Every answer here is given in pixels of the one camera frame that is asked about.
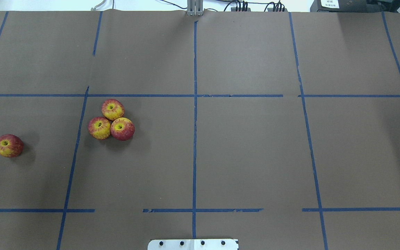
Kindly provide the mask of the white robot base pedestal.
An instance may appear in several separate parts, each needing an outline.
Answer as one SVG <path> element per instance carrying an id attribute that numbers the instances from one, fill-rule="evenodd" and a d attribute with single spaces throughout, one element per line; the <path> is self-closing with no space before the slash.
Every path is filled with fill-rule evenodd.
<path id="1" fill-rule="evenodd" d="M 155 239 L 148 250 L 238 250 L 237 239 Z"/>

